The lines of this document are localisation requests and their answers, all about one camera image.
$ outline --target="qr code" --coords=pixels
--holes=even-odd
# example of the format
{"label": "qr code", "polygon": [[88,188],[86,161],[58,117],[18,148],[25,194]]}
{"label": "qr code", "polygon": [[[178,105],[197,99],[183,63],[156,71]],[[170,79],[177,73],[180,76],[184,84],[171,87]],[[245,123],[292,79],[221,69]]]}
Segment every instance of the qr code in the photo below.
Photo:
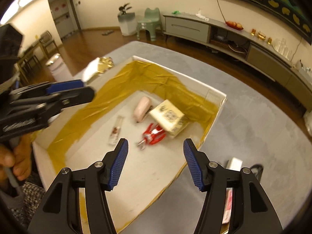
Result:
{"label": "qr code", "polygon": [[169,122],[173,122],[174,120],[177,119],[177,115],[172,111],[169,110],[164,114],[164,117],[169,121]]}

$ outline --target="green plastic chair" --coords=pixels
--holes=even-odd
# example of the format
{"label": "green plastic chair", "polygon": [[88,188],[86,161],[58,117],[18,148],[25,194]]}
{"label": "green plastic chair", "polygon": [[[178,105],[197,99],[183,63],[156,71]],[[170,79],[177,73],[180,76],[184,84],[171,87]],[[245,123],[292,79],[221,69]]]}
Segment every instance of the green plastic chair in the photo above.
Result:
{"label": "green plastic chair", "polygon": [[147,8],[144,13],[144,18],[141,21],[138,21],[137,25],[137,39],[140,39],[140,31],[142,29],[149,31],[149,35],[151,36],[151,41],[156,40],[155,30],[156,27],[160,26],[161,31],[163,32],[163,25],[160,19],[160,11],[159,8],[151,10]]}

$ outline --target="metal screw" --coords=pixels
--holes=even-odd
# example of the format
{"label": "metal screw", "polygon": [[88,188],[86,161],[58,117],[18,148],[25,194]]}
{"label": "metal screw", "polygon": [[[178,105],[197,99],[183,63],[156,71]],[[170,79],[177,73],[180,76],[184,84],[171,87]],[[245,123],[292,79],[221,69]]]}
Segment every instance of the metal screw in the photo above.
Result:
{"label": "metal screw", "polygon": [[243,173],[249,174],[250,173],[250,169],[247,167],[243,168]]}
{"label": "metal screw", "polygon": [[46,106],[46,103],[42,103],[42,104],[40,104],[40,105],[37,105],[36,108],[37,108],[37,109],[40,109],[40,108],[45,107],[45,106]]}
{"label": "metal screw", "polygon": [[62,174],[67,174],[69,173],[69,168],[65,167],[62,169]]}
{"label": "metal screw", "polygon": [[216,168],[216,167],[218,166],[218,164],[217,164],[216,162],[211,161],[211,162],[209,163],[209,166],[210,166],[211,168]]}
{"label": "metal screw", "polygon": [[68,99],[63,100],[62,103],[63,103],[63,105],[67,105],[67,104],[69,104],[69,100]]}
{"label": "metal screw", "polygon": [[96,162],[95,164],[94,164],[94,166],[95,167],[102,167],[103,166],[103,162],[101,162],[101,161],[98,161],[98,162]]}

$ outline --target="red tray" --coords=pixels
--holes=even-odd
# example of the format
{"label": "red tray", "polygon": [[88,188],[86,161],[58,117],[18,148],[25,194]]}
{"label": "red tray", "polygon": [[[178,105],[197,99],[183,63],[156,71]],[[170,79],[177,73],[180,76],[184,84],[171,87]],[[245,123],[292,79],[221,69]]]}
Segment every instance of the red tray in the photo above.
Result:
{"label": "red tray", "polygon": [[227,26],[229,26],[229,27],[231,27],[231,28],[233,28],[233,29],[239,30],[239,31],[241,31],[241,30],[244,29],[243,27],[242,27],[242,28],[238,28],[238,27],[236,27],[236,26],[233,26],[233,25],[229,24],[228,22],[226,22],[226,24],[227,24]]}

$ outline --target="blue gripper pad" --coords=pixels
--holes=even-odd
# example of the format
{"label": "blue gripper pad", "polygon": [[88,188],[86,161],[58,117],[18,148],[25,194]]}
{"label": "blue gripper pad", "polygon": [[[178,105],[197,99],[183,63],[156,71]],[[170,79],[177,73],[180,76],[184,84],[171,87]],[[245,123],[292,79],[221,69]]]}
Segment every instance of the blue gripper pad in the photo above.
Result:
{"label": "blue gripper pad", "polygon": [[124,140],[110,169],[110,180],[108,182],[108,187],[111,190],[113,190],[113,188],[118,184],[127,155],[128,155],[128,141]]}
{"label": "blue gripper pad", "polygon": [[84,83],[81,80],[72,80],[72,81],[65,81],[61,83],[53,83],[51,86],[46,90],[47,94],[52,94],[54,92],[62,91],[62,90],[70,90],[84,87]]}
{"label": "blue gripper pad", "polygon": [[187,140],[183,143],[183,153],[188,164],[188,168],[190,170],[194,185],[199,188],[200,191],[204,188],[204,183],[202,179],[202,170],[199,167],[199,164],[196,160],[196,157],[193,152],[194,149],[191,148],[191,145],[188,143]]}

